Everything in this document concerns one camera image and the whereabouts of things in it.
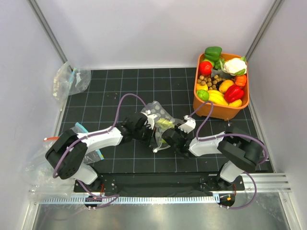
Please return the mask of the green celery stalk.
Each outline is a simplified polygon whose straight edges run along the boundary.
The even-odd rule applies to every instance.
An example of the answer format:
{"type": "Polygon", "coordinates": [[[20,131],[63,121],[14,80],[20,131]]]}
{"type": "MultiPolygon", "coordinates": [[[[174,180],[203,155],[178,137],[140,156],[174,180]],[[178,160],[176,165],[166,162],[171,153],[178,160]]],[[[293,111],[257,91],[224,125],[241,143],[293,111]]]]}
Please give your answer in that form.
{"type": "Polygon", "coordinates": [[[156,123],[155,123],[155,139],[157,144],[162,144],[162,134],[170,128],[174,128],[175,125],[173,122],[166,120],[164,118],[160,118],[156,123]]]}

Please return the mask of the clear polka dot zip bag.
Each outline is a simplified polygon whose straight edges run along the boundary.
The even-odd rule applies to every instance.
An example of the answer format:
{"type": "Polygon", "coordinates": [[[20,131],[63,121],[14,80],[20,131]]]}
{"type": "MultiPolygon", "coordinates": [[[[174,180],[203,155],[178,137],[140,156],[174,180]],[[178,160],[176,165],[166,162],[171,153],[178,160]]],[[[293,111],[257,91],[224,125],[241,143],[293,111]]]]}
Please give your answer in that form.
{"type": "Polygon", "coordinates": [[[153,149],[154,153],[169,148],[170,145],[162,138],[162,134],[167,129],[181,124],[182,120],[173,118],[158,101],[148,103],[141,112],[148,116],[148,123],[151,124],[153,130],[149,147],[153,149]]]}

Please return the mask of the red bell pepper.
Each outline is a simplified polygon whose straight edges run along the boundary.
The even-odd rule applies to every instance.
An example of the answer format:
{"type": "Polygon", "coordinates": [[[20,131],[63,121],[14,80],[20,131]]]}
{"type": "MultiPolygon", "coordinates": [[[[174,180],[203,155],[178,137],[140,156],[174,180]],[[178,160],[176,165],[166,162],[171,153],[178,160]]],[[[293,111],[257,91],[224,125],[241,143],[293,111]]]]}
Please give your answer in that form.
{"type": "Polygon", "coordinates": [[[230,86],[226,93],[224,94],[224,98],[228,103],[232,103],[236,100],[241,99],[244,96],[244,91],[237,85],[230,86]]]}

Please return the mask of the red tomato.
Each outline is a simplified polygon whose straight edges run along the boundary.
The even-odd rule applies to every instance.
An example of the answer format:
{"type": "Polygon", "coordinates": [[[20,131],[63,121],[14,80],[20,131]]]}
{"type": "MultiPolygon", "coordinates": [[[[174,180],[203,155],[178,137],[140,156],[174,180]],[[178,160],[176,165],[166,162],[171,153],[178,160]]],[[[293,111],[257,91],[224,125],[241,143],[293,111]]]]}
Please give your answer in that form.
{"type": "Polygon", "coordinates": [[[212,64],[209,61],[203,61],[199,64],[199,73],[203,76],[211,75],[212,73],[212,64]]]}

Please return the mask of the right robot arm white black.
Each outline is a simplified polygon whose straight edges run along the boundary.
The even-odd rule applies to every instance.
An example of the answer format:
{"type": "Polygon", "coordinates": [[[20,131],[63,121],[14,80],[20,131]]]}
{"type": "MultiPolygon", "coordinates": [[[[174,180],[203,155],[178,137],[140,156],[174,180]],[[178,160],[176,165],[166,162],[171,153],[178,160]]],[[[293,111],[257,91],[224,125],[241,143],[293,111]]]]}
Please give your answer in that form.
{"type": "Polygon", "coordinates": [[[216,178],[212,179],[210,189],[230,188],[238,176],[244,172],[254,172],[257,165],[264,163],[268,157],[268,150],[262,141],[235,126],[205,138],[190,138],[179,128],[170,128],[162,134],[162,139],[184,158],[201,157],[218,151],[228,159],[216,178]]]}

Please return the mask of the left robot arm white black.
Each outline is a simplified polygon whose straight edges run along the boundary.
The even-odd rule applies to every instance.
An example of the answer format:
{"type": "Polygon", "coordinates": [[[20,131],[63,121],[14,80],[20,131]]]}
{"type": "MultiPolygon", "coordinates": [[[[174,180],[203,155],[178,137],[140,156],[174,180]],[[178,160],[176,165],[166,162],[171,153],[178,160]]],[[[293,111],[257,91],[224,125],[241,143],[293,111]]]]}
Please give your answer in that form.
{"type": "Polygon", "coordinates": [[[110,146],[118,146],[138,140],[149,144],[153,138],[156,114],[147,110],[134,113],[123,122],[107,129],[90,133],[75,133],[69,129],[46,152],[45,158],[54,169],[53,177],[62,180],[73,178],[84,183],[91,192],[101,188],[98,173],[83,162],[87,153],[110,146]]]}

